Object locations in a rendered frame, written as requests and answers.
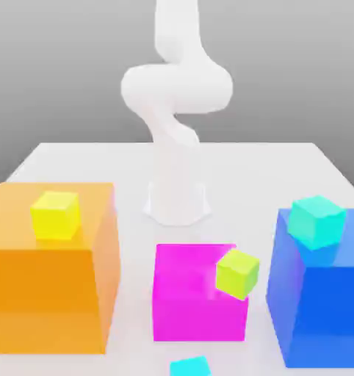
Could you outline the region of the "large orange box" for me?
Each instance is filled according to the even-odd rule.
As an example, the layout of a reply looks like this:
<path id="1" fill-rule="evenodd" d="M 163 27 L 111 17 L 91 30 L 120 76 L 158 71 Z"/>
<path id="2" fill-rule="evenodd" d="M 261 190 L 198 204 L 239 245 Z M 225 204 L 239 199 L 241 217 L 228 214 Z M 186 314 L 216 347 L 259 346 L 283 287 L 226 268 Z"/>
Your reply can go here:
<path id="1" fill-rule="evenodd" d="M 78 194 L 71 240 L 35 238 L 30 207 L 45 191 Z M 113 184 L 0 184 L 0 354 L 105 353 L 119 281 Z"/>

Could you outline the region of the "small turquoise cube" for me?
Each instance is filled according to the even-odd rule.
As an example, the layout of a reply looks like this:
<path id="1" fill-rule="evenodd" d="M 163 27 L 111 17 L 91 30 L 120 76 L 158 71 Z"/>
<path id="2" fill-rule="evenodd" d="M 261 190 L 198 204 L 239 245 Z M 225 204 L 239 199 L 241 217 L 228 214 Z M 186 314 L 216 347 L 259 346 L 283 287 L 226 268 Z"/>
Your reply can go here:
<path id="1" fill-rule="evenodd" d="M 337 245 L 342 239 L 347 210 L 321 195 L 294 200 L 287 231 L 309 250 Z"/>

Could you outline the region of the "small lime green cube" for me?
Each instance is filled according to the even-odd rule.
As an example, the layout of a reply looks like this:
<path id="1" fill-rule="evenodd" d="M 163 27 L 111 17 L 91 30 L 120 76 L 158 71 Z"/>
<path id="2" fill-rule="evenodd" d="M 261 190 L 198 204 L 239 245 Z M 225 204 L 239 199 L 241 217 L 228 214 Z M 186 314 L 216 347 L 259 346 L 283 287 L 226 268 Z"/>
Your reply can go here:
<path id="1" fill-rule="evenodd" d="M 216 265 L 216 288 L 239 300 L 245 300 L 258 281 L 258 258 L 236 248 L 230 249 Z"/>

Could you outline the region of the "large blue box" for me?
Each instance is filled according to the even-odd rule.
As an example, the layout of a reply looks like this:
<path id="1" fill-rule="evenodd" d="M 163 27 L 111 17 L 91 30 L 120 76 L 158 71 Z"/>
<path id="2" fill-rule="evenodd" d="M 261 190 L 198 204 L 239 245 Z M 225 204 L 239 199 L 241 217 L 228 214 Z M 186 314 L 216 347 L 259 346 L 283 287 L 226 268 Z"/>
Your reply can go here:
<path id="1" fill-rule="evenodd" d="M 354 209 L 342 241 L 311 251 L 278 212 L 266 300 L 289 368 L 354 368 Z"/>

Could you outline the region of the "small yellow cube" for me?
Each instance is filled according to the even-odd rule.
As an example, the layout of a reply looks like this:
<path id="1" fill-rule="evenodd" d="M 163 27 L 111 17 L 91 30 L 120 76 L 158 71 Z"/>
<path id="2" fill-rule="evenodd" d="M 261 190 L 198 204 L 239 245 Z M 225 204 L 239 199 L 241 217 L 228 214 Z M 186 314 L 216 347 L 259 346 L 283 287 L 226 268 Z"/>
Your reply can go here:
<path id="1" fill-rule="evenodd" d="M 30 207 L 37 240 L 70 240 L 81 225 L 75 192 L 45 191 Z"/>

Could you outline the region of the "small cyan cube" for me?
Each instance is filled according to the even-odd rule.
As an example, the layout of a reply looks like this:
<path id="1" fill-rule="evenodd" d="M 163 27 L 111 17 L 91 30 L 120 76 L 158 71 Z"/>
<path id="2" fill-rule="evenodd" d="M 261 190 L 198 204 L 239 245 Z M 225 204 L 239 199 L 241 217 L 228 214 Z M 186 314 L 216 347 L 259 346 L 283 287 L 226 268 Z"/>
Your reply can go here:
<path id="1" fill-rule="evenodd" d="M 212 376 L 205 356 L 170 362 L 170 376 Z"/>

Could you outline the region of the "large magenta box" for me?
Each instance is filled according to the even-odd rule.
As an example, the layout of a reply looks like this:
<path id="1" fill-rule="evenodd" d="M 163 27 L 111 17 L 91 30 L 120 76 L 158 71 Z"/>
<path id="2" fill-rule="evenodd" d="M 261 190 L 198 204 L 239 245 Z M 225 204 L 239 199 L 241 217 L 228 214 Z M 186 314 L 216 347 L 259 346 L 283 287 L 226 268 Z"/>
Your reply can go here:
<path id="1" fill-rule="evenodd" d="M 244 341 L 249 300 L 216 288 L 217 262 L 231 243 L 156 246 L 154 341 Z"/>

